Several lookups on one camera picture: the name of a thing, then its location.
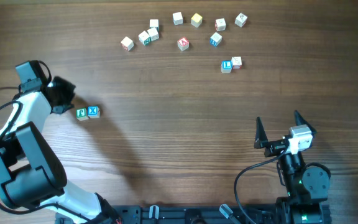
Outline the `blue P letter block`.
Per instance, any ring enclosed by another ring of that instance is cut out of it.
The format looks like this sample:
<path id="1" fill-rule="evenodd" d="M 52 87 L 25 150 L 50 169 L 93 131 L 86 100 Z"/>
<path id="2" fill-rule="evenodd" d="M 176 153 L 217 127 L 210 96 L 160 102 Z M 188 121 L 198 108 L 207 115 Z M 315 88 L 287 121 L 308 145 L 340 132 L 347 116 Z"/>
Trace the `blue P letter block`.
<path id="1" fill-rule="evenodd" d="M 175 26 L 183 24 L 183 16 L 181 12 L 175 12 L 172 14 L 173 23 Z"/>

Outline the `green N letter block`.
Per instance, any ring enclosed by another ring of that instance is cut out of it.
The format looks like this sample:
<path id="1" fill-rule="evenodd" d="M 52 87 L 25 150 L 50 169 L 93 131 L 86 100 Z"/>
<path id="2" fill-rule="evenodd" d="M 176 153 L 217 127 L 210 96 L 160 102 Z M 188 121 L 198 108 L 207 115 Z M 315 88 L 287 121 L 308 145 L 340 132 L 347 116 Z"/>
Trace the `green N letter block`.
<path id="1" fill-rule="evenodd" d="M 145 30 L 138 35 L 138 38 L 142 45 L 148 45 L 151 42 L 150 35 Z"/>

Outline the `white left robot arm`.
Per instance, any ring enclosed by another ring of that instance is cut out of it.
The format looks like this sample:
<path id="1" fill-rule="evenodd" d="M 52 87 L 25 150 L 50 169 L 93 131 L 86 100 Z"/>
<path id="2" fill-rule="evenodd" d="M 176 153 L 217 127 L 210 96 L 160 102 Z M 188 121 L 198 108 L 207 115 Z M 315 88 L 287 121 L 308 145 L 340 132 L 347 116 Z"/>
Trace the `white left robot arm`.
<path id="1" fill-rule="evenodd" d="M 73 107 L 74 84 L 60 77 L 28 78 L 20 89 L 0 131 L 0 209 L 13 215 L 49 209 L 73 223 L 119 223 L 119 214 L 102 196 L 68 181 L 41 133 L 50 114 Z"/>

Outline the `white Z letter block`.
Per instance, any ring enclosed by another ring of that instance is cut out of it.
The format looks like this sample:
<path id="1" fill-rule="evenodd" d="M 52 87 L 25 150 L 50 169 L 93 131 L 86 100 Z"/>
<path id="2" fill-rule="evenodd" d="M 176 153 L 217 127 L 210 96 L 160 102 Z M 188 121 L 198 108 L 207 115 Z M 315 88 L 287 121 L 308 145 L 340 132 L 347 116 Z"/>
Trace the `white Z letter block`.
<path id="1" fill-rule="evenodd" d="M 149 20 L 149 27 L 152 28 L 156 28 L 157 30 L 159 30 L 159 20 L 158 19 L 151 19 Z"/>

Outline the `red Q letter block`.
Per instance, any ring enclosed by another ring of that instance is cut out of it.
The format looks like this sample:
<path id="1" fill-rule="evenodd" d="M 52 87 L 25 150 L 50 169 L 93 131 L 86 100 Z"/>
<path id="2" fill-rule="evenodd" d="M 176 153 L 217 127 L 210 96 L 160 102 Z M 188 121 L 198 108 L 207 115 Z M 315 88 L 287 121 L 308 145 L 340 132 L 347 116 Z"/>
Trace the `red Q letter block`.
<path id="1" fill-rule="evenodd" d="M 216 19 L 215 20 L 215 28 L 216 28 L 217 32 L 225 30 L 226 29 L 225 18 Z"/>

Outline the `green J letter block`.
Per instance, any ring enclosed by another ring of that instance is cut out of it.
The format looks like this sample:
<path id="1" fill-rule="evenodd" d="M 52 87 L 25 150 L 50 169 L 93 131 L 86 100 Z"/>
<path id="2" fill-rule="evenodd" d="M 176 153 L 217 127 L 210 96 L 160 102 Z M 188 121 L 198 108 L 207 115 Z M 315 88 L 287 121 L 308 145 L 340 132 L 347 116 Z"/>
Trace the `green J letter block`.
<path id="1" fill-rule="evenodd" d="M 84 121 L 84 120 L 89 119 L 86 108 L 77 109 L 75 111 L 75 116 L 76 116 L 76 119 L 78 119 L 79 121 Z"/>

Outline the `blue H letter block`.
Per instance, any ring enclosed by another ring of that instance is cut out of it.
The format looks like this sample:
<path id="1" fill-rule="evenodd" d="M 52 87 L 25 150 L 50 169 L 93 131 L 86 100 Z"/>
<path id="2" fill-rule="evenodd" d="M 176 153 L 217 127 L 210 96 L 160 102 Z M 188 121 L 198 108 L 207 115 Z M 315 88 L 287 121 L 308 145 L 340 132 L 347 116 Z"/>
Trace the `blue H letter block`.
<path id="1" fill-rule="evenodd" d="M 215 32 L 211 37 L 210 37 L 210 44 L 214 47 L 217 47 L 221 41 L 222 41 L 223 37 L 222 35 L 218 34 L 217 32 Z"/>

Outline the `blue X letter block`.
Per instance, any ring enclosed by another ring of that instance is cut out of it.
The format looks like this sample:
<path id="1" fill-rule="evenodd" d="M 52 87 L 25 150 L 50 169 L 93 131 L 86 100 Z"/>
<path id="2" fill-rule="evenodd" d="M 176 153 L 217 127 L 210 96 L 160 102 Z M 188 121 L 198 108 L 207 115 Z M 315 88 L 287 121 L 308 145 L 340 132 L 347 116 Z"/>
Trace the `blue X letter block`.
<path id="1" fill-rule="evenodd" d="M 99 118 L 100 114 L 101 114 L 101 111 L 98 106 L 89 106 L 88 107 L 89 118 Z"/>

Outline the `yellow topped letter block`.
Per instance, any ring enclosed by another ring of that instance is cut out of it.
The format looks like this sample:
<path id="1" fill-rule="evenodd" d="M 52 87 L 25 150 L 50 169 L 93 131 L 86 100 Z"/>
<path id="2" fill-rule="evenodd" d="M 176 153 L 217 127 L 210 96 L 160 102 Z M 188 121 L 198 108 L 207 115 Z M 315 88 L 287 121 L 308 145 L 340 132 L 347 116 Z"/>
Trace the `yellow topped letter block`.
<path id="1" fill-rule="evenodd" d="M 191 25 L 193 25 L 194 27 L 199 27 L 202 24 L 202 21 L 203 21 L 203 17 L 198 13 L 195 13 L 191 17 Z"/>

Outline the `red M letter block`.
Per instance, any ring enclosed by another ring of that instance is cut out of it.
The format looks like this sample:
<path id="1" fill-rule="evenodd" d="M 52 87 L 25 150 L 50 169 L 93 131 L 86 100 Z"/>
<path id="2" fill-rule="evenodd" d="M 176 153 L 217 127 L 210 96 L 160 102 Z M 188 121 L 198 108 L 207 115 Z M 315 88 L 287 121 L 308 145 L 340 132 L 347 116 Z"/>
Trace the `red M letter block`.
<path id="1" fill-rule="evenodd" d="M 129 52 L 134 47 L 134 41 L 132 39 L 130 39 L 129 37 L 124 37 L 121 40 L 121 45 L 125 50 L 127 50 Z"/>

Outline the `red A letter block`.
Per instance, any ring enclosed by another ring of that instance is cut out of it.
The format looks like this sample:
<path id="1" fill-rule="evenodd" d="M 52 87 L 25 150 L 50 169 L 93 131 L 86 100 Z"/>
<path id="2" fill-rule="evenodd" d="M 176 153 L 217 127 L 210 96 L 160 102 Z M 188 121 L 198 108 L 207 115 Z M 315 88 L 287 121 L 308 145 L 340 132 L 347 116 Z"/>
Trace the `red A letter block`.
<path id="1" fill-rule="evenodd" d="M 182 37 L 177 41 L 177 45 L 181 51 L 184 51 L 189 48 L 190 43 L 186 37 Z"/>

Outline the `white O green block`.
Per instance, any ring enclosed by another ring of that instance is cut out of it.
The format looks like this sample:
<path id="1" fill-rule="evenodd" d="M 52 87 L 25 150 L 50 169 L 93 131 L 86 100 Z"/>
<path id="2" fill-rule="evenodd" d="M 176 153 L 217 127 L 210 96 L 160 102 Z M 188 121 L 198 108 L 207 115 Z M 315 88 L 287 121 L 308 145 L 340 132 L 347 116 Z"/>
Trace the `white O green block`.
<path id="1" fill-rule="evenodd" d="M 150 36 L 151 41 L 155 41 L 159 39 L 159 32 L 156 27 L 152 27 L 147 30 L 148 35 Z"/>

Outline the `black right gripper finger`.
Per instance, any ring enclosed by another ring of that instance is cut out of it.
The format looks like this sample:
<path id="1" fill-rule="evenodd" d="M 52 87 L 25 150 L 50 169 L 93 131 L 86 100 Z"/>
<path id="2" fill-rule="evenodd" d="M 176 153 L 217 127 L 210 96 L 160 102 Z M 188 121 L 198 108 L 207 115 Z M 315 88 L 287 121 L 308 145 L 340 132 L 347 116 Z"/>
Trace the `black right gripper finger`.
<path id="1" fill-rule="evenodd" d="M 302 115 L 299 113 L 298 110 L 295 110 L 294 111 L 294 119 L 295 119 L 295 124 L 297 126 L 300 126 L 300 125 L 307 125 L 307 127 L 309 127 L 310 131 L 312 134 L 316 134 L 317 131 L 315 130 L 314 127 L 312 127 L 312 125 L 310 125 L 309 122 L 307 122 L 303 117 Z"/>
<path id="2" fill-rule="evenodd" d="M 268 140 L 267 135 L 265 133 L 265 130 L 264 130 L 264 127 L 263 127 L 263 124 L 262 124 L 262 120 L 258 116 L 256 118 L 256 132 L 255 132 L 254 148 L 255 149 L 265 148 L 265 147 L 267 147 L 268 143 L 269 143 L 269 140 Z"/>

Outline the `blue L letter block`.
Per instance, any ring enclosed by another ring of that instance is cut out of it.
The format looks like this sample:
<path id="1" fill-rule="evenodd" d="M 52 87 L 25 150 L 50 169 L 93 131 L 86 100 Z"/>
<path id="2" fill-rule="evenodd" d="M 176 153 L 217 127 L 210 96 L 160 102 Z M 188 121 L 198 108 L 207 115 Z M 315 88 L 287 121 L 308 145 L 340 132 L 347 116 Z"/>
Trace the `blue L letter block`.
<path id="1" fill-rule="evenodd" d="M 231 73 L 231 71 L 232 71 L 232 62 L 230 60 L 223 60 L 221 63 L 221 72 Z"/>

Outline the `white K letter block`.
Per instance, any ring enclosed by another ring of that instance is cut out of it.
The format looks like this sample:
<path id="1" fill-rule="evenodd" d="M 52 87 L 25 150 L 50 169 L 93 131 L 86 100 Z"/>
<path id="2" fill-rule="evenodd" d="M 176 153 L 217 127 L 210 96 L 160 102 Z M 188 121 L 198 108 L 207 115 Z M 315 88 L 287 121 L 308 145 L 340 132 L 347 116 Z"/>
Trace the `white K letter block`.
<path id="1" fill-rule="evenodd" d="M 237 15 L 237 17 L 235 18 L 234 23 L 235 23 L 235 25 L 237 25 L 239 27 L 243 27 L 245 25 L 245 23 L 247 22 L 247 19 L 248 19 L 248 17 L 245 14 L 240 12 Z"/>

